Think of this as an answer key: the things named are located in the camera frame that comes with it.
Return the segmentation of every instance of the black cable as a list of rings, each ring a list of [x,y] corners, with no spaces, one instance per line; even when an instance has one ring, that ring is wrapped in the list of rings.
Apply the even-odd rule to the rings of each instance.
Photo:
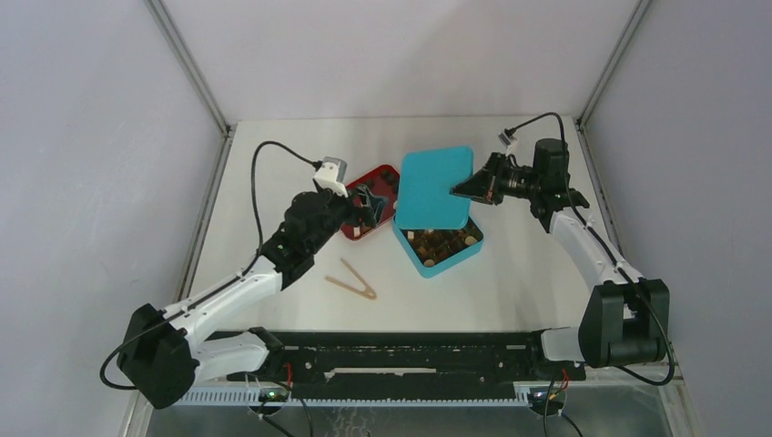
[[[569,424],[571,424],[571,426],[574,427],[574,429],[576,430],[576,433],[579,434],[579,437],[584,437],[584,434],[582,434],[582,431],[579,430],[579,427],[576,426],[576,423],[574,423],[574,421],[572,421],[570,417],[566,416],[564,412],[562,412],[560,415],[563,416],[566,422],[568,422]]]
[[[297,159],[299,159],[299,160],[309,164],[310,166],[312,166],[312,167],[314,167],[316,169],[319,169],[319,167],[321,166],[321,162],[320,161],[316,161],[316,162],[311,161],[310,159],[307,159],[307,158],[301,156],[300,154],[298,154],[297,152],[295,152],[291,148],[289,148],[287,146],[284,146],[283,144],[278,143],[276,141],[263,141],[262,143],[260,143],[255,148],[255,153],[252,156],[252,168],[251,168],[250,175],[249,175],[249,180],[250,180],[251,189],[252,189],[252,211],[255,214],[255,223],[258,226],[258,235],[259,235],[259,244],[258,244],[257,250],[255,250],[255,256],[254,256],[254,258],[252,258],[252,261],[249,263],[249,265],[245,269],[243,269],[241,271],[241,275],[237,275],[236,277],[228,280],[227,282],[225,282],[224,284],[220,285],[216,289],[214,289],[214,290],[210,291],[209,293],[207,293],[207,295],[204,296],[203,298],[201,298],[201,299],[191,303],[188,306],[188,310],[195,309],[198,305],[201,305],[202,303],[206,302],[207,300],[210,300],[211,298],[217,296],[222,290],[224,290],[224,289],[230,287],[231,285],[235,284],[237,281],[239,281],[241,279],[241,277],[243,275],[247,274],[250,270],[252,270],[252,268],[255,267],[255,263],[258,262],[258,259],[260,257],[260,252],[262,251],[262,247],[263,247],[263,231],[262,231],[262,227],[260,225],[260,217],[259,217],[259,214],[258,214],[258,201],[257,201],[257,198],[255,196],[255,167],[256,167],[256,164],[257,164],[258,153],[262,150],[263,147],[268,146],[268,145],[273,145],[273,146],[281,147],[284,150],[286,150],[287,152],[289,152],[293,157],[295,157],[295,158],[297,158]],[[156,330],[156,329],[158,329],[158,328],[160,328],[160,327],[170,323],[172,320],[176,319],[177,317],[179,317],[181,315],[182,315],[182,311],[180,311],[177,314],[169,317],[168,319],[165,319],[165,320],[159,322],[156,325],[151,326],[150,328],[148,328],[146,330],[143,330],[138,335],[132,337],[129,340],[124,341],[123,343],[121,343],[120,346],[118,346],[112,352],[110,352],[110,354],[107,355],[107,358],[102,362],[102,365],[99,368],[99,379],[102,381],[102,383],[105,384],[107,387],[109,387],[111,389],[115,389],[115,390],[136,390],[137,389],[136,386],[133,386],[133,385],[120,385],[120,384],[115,384],[114,382],[110,381],[107,378],[107,366],[113,360],[113,358],[115,358],[126,346],[128,346],[129,344],[131,344],[134,341],[139,340],[142,336],[148,334],[152,330]]]
[[[270,417],[266,416],[265,414],[260,415],[260,419],[267,423],[268,425],[274,427],[276,431],[281,432],[282,434],[286,435],[287,437],[295,437],[292,435],[289,431],[285,430],[284,427],[279,425],[278,423],[274,422]]]
[[[258,375],[254,374],[254,373],[250,373],[250,375],[255,377],[256,380],[260,381],[260,379],[258,378]],[[263,381],[273,382],[274,384],[280,386],[282,389],[292,393],[292,388],[289,385],[285,384],[284,382],[269,380],[267,378],[261,378],[261,379]],[[297,399],[300,402],[300,404],[303,406],[303,411],[306,413],[306,420],[309,422],[309,436],[313,437],[313,433],[314,433],[313,432],[313,420],[311,419],[311,411],[310,411],[310,408],[309,408],[308,404],[306,403],[305,400],[303,400],[303,398],[295,396],[294,394],[292,395],[292,398]]]
[[[311,161],[308,158],[305,158],[301,156],[296,151],[292,150],[291,148],[284,146],[280,142],[277,141],[263,141],[262,143],[258,144],[258,146],[255,148],[255,153],[252,155],[252,166],[251,171],[249,172],[249,181],[251,185],[251,192],[252,192],[252,213],[255,215],[255,224],[258,225],[258,257],[260,254],[260,251],[263,248],[263,227],[260,224],[260,214],[258,213],[258,195],[256,190],[256,184],[255,184],[255,174],[257,172],[257,164],[258,164],[258,153],[265,147],[265,146],[276,146],[281,147],[288,153],[290,153],[293,157],[305,162],[306,164],[319,169],[321,166],[321,161]]]
[[[640,290],[640,288],[638,287],[638,284],[633,283],[633,280],[630,278],[627,272],[624,271],[622,268],[619,268],[618,270],[619,270],[619,274],[622,275],[622,277],[625,278],[627,282],[633,285],[633,290],[635,290],[635,294],[638,295],[638,299],[640,299],[644,303],[644,305],[646,306],[646,309],[652,315],[652,319],[654,319],[654,323],[656,324],[656,327],[659,329],[660,333],[662,333],[662,336],[665,340],[665,353],[667,354],[668,363],[667,363],[667,375],[661,381],[650,380],[645,376],[641,376],[638,373],[635,373],[634,371],[627,369],[625,366],[616,366],[616,368],[619,369],[620,371],[623,371],[624,373],[627,373],[633,378],[636,378],[637,380],[643,381],[647,384],[655,385],[655,386],[667,385],[670,381],[673,380],[673,376],[676,375],[676,360],[673,357],[673,345],[670,344],[670,339],[668,339],[667,334],[665,334],[665,327],[662,326],[662,322],[659,321],[659,317],[657,317],[656,313],[654,312],[654,308],[652,308],[651,303],[644,296],[644,293]]]
[[[544,415],[542,417],[542,425],[544,426],[544,437],[550,437],[550,432],[547,430],[547,407],[550,404],[550,396],[552,396],[555,381],[557,381],[557,376],[560,373],[561,373],[560,370],[555,371],[553,378],[550,381],[550,386],[547,389],[547,398],[544,400]]]
[[[99,367],[99,379],[102,381],[103,384],[105,384],[107,387],[115,390],[136,390],[137,387],[133,385],[120,385],[112,382],[107,378],[107,365],[115,358],[116,355],[118,355],[126,346],[129,344],[139,340],[142,338],[142,336],[147,335],[149,332],[153,330],[157,330],[158,328],[170,323],[172,320],[176,319],[177,317],[182,315],[182,311],[178,312],[177,314],[169,317],[168,319],[165,319],[163,321],[160,321],[159,323],[156,323],[155,325],[151,326],[150,328],[147,328],[146,330],[143,330],[139,334],[135,335],[134,337],[124,341],[121,343],[120,346],[115,348],[112,352],[110,352],[109,355],[107,355],[107,358],[104,362],[102,362],[102,365]]]
[[[555,112],[546,112],[544,114],[541,114],[540,116],[534,117],[524,123],[521,123],[516,127],[513,127],[511,129],[506,129],[504,131],[504,134],[507,136],[511,136],[512,134],[514,134],[514,132],[517,129],[524,126],[528,126],[534,121],[540,120],[544,117],[555,117],[558,125],[560,126],[560,141],[563,143],[563,158],[565,161],[565,173],[564,173],[565,194],[566,196],[568,196],[568,203],[571,205],[571,211],[576,215],[576,218],[579,219],[580,222],[582,222],[582,226],[584,226],[584,228],[587,229],[590,232],[590,234],[592,234],[592,236],[595,238],[595,240],[597,240],[597,242],[601,245],[606,256],[608,256],[609,260],[611,260],[612,264],[614,264],[615,269],[619,271],[619,274],[622,275],[623,278],[625,278],[628,284],[633,286],[633,290],[635,291],[635,294],[638,296],[638,299],[640,299],[644,303],[649,313],[651,313],[652,319],[654,319],[656,327],[659,329],[659,333],[662,334],[663,341],[665,342],[665,353],[667,354],[668,363],[667,363],[667,375],[663,380],[661,381],[649,380],[648,378],[627,369],[625,366],[616,366],[616,368],[636,378],[637,380],[643,381],[647,384],[651,384],[655,386],[667,385],[673,379],[673,376],[676,374],[676,362],[674,360],[675,354],[673,353],[673,345],[670,344],[670,338],[667,336],[667,332],[665,332],[665,327],[662,325],[662,322],[659,320],[659,317],[657,317],[656,313],[654,312],[654,309],[652,308],[648,298],[640,290],[637,284],[633,282],[633,280],[625,272],[624,269],[622,269],[621,267],[617,267],[618,261],[614,256],[614,253],[611,251],[611,249],[609,249],[608,245],[601,238],[601,236],[598,235],[595,229],[593,229],[592,226],[587,225],[587,220],[585,220],[582,214],[579,213],[579,210],[576,209],[574,200],[571,198],[571,190],[569,189],[569,185],[568,185],[568,143],[565,142],[565,130],[563,127],[563,120],[560,118],[560,115],[558,115]]]

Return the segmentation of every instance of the red tray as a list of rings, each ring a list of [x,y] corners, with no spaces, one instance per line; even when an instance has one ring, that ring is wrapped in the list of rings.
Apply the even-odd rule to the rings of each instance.
[[[351,182],[346,186],[346,188],[352,189],[359,184],[367,185],[368,188],[370,188],[372,194],[376,196],[384,196],[389,200],[384,207],[383,213],[381,214],[381,219],[375,225],[375,228],[382,225],[383,223],[386,223],[387,221],[390,221],[391,218],[394,217],[394,202],[397,201],[397,193],[399,192],[400,173],[394,169],[394,167],[384,164],[374,168],[366,175]],[[361,205],[358,198],[354,199],[354,205]],[[357,235],[357,231],[354,229],[354,227],[343,225],[343,227],[340,228],[340,231],[343,232],[343,235],[345,235],[347,239],[350,239],[351,241],[358,241],[365,235],[373,232],[375,228],[361,226],[359,227],[359,235]]]

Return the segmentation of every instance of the white table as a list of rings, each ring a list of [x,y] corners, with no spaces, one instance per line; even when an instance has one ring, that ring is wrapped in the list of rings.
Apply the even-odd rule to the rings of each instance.
[[[249,261],[258,233],[249,200],[249,165],[255,146],[272,139],[311,159],[342,158],[346,182],[380,164],[397,169],[415,150],[471,145],[475,169],[493,151],[497,134],[528,117],[409,117],[242,121],[230,151],[201,251],[191,292],[234,274]],[[572,187],[592,204],[603,223],[574,130],[564,118]],[[533,144],[559,137],[546,118],[518,132],[518,162],[531,165]],[[313,190],[312,168],[277,147],[259,155],[257,192],[265,238],[276,230],[292,198]],[[244,308],[223,329],[264,326],[270,330],[505,331],[578,326],[590,291],[563,249],[531,216],[529,202],[508,198],[498,207],[472,204],[472,218],[485,241],[479,254],[424,279],[389,227],[352,242],[340,233],[316,256],[316,265],[279,295]],[[604,226],[597,227],[605,233]],[[340,263],[348,260],[378,298],[366,300],[324,280],[331,275],[356,286]]]

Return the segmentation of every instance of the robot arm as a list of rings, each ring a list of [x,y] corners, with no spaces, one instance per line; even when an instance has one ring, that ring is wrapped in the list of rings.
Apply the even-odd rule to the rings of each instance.
[[[505,145],[512,140],[506,132],[500,138]],[[547,360],[580,361],[595,368],[660,361],[668,347],[667,286],[659,279],[643,278],[593,229],[594,220],[584,218],[589,217],[589,203],[568,188],[567,169],[564,142],[541,139],[532,167],[518,166],[512,155],[493,153],[481,170],[451,193],[486,205],[498,205],[504,196],[528,199],[533,216],[568,252],[592,290],[578,328],[542,334]]]
[[[256,371],[281,344],[266,330],[252,329],[208,340],[238,311],[279,293],[313,266],[313,257],[343,224],[375,226],[365,191],[357,207],[342,184],[346,163],[325,158],[314,175],[316,192],[297,195],[279,229],[250,265],[235,277],[188,299],[156,310],[137,309],[120,348],[118,368],[156,408],[165,408],[197,382],[238,371]]]

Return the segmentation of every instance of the white wall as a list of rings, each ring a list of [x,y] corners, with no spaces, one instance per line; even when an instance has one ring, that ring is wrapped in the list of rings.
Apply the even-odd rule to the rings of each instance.
[[[167,0],[229,122],[578,116],[636,0]]]
[[[0,435],[116,435],[128,395],[97,370],[170,301],[218,132],[142,2],[0,23]]]
[[[655,2],[590,126],[711,436],[769,435],[772,3]]]

